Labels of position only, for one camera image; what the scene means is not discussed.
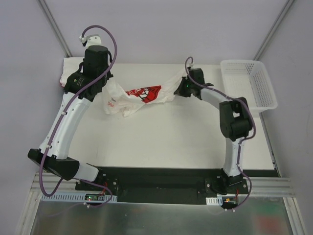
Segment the white t shirt red print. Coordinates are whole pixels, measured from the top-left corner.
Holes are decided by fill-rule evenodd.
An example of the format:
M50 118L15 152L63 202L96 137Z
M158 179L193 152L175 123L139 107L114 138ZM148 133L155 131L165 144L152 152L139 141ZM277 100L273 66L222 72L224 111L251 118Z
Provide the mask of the white t shirt red print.
M185 70L180 70L162 85L149 86L125 91L118 82L110 79L101 92L104 112L108 115L122 113L128 117L145 105L166 103L174 100Z

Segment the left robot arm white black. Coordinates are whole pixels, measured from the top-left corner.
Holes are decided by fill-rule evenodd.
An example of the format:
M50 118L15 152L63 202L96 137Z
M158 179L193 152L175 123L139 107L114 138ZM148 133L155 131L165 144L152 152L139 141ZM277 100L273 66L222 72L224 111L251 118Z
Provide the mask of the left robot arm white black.
M90 46L79 69L64 86L61 107L48 136L38 149L30 149L28 158L64 180L82 179L92 190L103 186L99 169L69 157L69 148L85 111L112 77L108 70L112 55L104 46Z

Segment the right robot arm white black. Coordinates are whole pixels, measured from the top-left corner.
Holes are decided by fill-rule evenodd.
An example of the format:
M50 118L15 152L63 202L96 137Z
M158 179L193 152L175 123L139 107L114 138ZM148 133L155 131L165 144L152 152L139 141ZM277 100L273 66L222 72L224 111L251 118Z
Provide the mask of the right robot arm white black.
M250 139L251 130L255 136L255 122L244 97L231 98L213 88L213 84L205 83L200 68L187 67L186 71L187 74L182 77L174 95L194 96L219 110L220 130L226 140L223 171L227 176L220 180L220 187L223 192L231 193L238 186L234 177L242 174L241 156L244 141Z

